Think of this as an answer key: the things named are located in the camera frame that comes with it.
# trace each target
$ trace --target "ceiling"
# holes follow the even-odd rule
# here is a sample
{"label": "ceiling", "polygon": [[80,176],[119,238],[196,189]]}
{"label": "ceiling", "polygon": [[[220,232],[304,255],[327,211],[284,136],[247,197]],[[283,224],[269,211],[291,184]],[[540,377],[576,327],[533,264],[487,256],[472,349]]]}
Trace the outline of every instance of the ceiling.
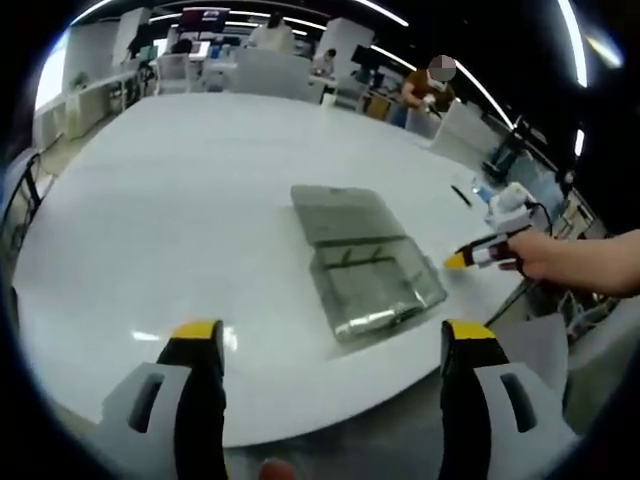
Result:
{"label": "ceiling", "polygon": [[[154,16],[176,13],[185,6],[224,5],[266,13],[279,10],[285,16],[319,24],[346,17],[373,29],[378,46],[413,65],[424,65],[437,54],[456,58],[511,120],[522,114],[543,132],[548,143],[545,153],[563,167],[576,161],[578,128],[587,132],[585,156],[597,143],[592,137],[604,128],[603,118],[620,118],[621,110],[633,111],[640,104],[635,88],[640,80],[640,41],[635,34],[640,3],[571,0],[586,61],[588,87],[584,88],[576,79],[575,55],[561,2],[569,4],[569,0],[375,0],[409,22],[403,27],[356,0],[113,0],[83,22],[115,19],[140,6],[153,8]],[[169,20],[166,27],[171,23],[174,21]],[[309,38],[319,40],[322,34],[313,28],[295,28],[308,31]],[[620,47],[624,54],[621,68],[607,67],[589,45],[586,37],[594,32]],[[465,76],[458,74],[454,87],[490,108]]]}

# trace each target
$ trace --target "floor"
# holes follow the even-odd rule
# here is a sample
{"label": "floor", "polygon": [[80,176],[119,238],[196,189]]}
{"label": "floor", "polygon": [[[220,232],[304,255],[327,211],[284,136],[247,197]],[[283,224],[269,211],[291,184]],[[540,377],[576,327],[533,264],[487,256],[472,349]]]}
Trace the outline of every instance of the floor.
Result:
{"label": "floor", "polygon": [[[62,174],[84,145],[113,118],[100,122],[83,138],[59,139],[43,153],[38,179]],[[523,321],[530,311],[522,296],[497,318],[492,328]],[[265,459],[278,457],[291,462],[307,478],[437,478],[442,453],[439,400],[440,378],[438,372],[433,372],[391,400],[348,421],[298,438],[229,449],[229,470],[235,479],[256,478]],[[95,427],[64,407],[54,405],[54,410],[78,437]]]}

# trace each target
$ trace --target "black pen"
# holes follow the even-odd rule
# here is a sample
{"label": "black pen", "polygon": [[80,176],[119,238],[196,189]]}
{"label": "black pen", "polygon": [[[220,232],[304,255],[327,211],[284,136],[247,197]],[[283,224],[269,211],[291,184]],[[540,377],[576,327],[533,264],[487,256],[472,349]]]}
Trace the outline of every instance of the black pen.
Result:
{"label": "black pen", "polygon": [[453,188],[453,191],[456,192],[458,196],[462,199],[462,201],[467,204],[467,207],[471,208],[473,206],[471,205],[471,202],[469,201],[469,199],[464,196],[464,194],[460,191],[458,187],[451,185],[451,188]]}

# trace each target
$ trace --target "round table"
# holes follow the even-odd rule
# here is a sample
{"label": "round table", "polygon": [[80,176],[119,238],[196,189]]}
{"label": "round table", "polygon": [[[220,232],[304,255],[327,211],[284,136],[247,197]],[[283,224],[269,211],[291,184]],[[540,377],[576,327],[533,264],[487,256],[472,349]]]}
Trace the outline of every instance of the round table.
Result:
{"label": "round table", "polygon": [[[391,125],[303,102],[233,94],[148,98],[78,154],[42,204],[14,285],[45,391],[98,422],[104,397],[155,361],[171,331],[225,322],[224,445],[344,420],[440,363],[446,318],[486,321],[520,281],[441,272],[428,320],[340,347],[309,273],[295,184],[376,191],[436,265],[489,233],[474,173]],[[468,207],[451,185],[468,193]]]}

